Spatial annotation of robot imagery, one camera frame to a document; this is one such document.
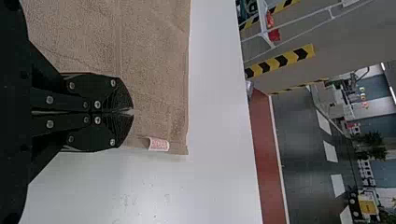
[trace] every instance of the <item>towel label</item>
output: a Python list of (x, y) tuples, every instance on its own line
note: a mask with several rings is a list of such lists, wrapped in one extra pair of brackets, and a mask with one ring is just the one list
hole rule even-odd
[(170, 144), (168, 141), (153, 137), (148, 137), (148, 139), (148, 151), (169, 151)]

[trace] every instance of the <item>towel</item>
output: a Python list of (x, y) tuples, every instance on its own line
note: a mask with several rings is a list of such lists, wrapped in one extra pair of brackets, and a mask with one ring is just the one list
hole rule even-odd
[(191, 0), (21, 0), (29, 38), (62, 72), (120, 77), (134, 100), (126, 147), (188, 154)]

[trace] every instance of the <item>red floor stripe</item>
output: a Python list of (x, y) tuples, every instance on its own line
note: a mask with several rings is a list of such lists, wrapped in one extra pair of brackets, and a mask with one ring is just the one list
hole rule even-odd
[(268, 100), (268, 96), (254, 90), (249, 106), (262, 219), (265, 224), (286, 224)]

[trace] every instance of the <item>white tabletop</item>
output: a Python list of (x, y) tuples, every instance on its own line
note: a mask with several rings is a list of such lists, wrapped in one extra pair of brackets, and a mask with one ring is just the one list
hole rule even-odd
[(192, 0), (189, 156), (59, 154), (21, 223), (262, 223), (234, 1)]

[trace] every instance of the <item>yellow and black striped barrier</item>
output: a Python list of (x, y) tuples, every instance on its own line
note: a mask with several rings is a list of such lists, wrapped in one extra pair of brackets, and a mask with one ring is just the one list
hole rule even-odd
[(275, 58), (268, 59), (262, 63), (255, 63), (249, 68), (245, 69), (247, 78), (258, 77), (261, 74), (275, 71), (281, 67), (297, 63), (304, 59), (309, 59), (315, 56), (314, 45), (309, 44), (298, 49), (288, 51)]
[(272, 92), (272, 93), (270, 93), (270, 95), (279, 95), (280, 93), (283, 93), (283, 92), (298, 90), (300, 88), (305, 88), (307, 85), (313, 85), (313, 84), (316, 84), (316, 83), (319, 83), (319, 82), (323, 82), (323, 81), (327, 81), (327, 80), (329, 80), (329, 79), (328, 78), (320, 78), (320, 79), (318, 79), (316, 81), (306, 82), (306, 83), (298, 85), (298, 86), (290, 87), (290, 88), (285, 89), (283, 91)]
[(292, 5), (297, 4), (299, 2), (300, 2), (300, 0), (286, 0), (283, 3), (279, 3), (275, 7), (271, 8), (270, 12), (271, 12), (271, 14), (276, 14), (276, 13), (278, 13), (288, 7), (291, 7)]
[[(288, 7), (291, 7), (292, 5), (294, 5), (296, 3), (299, 3), (299, 2), (300, 2), (300, 0), (286, 0), (285, 2), (279, 3), (275, 7), (271, 8), (269, 11), (271, 12), (271, 14), (274, 15)], [(246, 22), (239, 25), (239, 32), (250, 28), (254, 23), (258, 22), (259, 19), (260, 19), (259, 14), (256, 14), (256, 15), (250, 17), (249, 19), (247, 19)]]
[(254, 23), (258, 22), (259, 19), (260, 19), (259, 14), (250, 17), (249, 19), (247, 19), (245, 23), (239, 25), (239, 31), (241, 32), (243, 30), (250, 28)]

